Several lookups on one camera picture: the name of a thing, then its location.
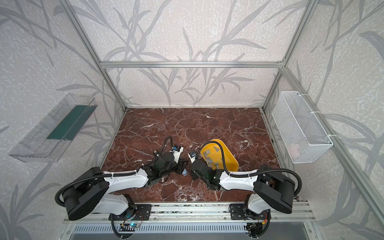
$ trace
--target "wall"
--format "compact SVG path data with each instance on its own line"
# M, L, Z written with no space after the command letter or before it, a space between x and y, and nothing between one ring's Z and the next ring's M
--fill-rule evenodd
M307 0L70 2L103 61L281 61L307 4ZM277 72L187 71L110 69L109 74L128 106L231 107L263 105Z
M123 112L55 1L0 3L0 238L53 239L65 208L60 186L102 164ZM23 163L9 151L67 94L98 104L57 163Z
M382 196L383 20L384 1L320 1L288 62ZM292 90L285 82L280 91ZM304 182L300 197L311 203L325 239L384 239L384 230L332 150L294 169Z

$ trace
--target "brown marble table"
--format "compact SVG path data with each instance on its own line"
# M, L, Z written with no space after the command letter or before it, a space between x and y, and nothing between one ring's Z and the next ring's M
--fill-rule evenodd
M279 167L271 140L258 108L142 108L128 109L103 165L104 171L133 170L153 160L166 136L188 152L214 138L221 139L239 162L239 171L262 164ZM213 191L200 179L172 173L163 184L127 189L135 202L244 201L246 190Z

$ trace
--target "yellow plastic container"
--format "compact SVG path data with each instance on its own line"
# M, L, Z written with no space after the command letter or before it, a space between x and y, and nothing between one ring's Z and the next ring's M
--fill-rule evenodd
M225 165L228 171L237 172L239 168L239 163L237 162L236 158L233 156L231 151L229 151L224 142L220 139L213 139L212 141L218 142L223 148ZM207 162L207 165L213 170L224 169L220 147L216 143L209 143L205 145L201 149L200 153L203 156L203 159Z

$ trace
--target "leaf pattern wallpaper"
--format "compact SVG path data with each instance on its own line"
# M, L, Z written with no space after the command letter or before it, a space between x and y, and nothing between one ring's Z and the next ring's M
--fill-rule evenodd
M307 0L70 2L103 61L281 61L307 5ZM231 107L263 105L260 96L268 94L277 69L108 73L127 106Z
M298 82L384 196L384 1L320 1L288 62ZM384 239L384 230L332 150L311 164L292 165L270 115L282 78L266 112L287 167L306 183L325 239Z
M0 239L53 239L66 216L61 184L102 164L124 115L58 2L0 3ZM98 105L57 163L23 163L9 151L73 93Z

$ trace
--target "white mesh basket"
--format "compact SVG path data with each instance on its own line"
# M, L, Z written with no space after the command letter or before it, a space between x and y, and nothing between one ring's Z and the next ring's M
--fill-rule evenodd
M297 91L281 92L272 116L293 163L314 162L333 146L315 113Z

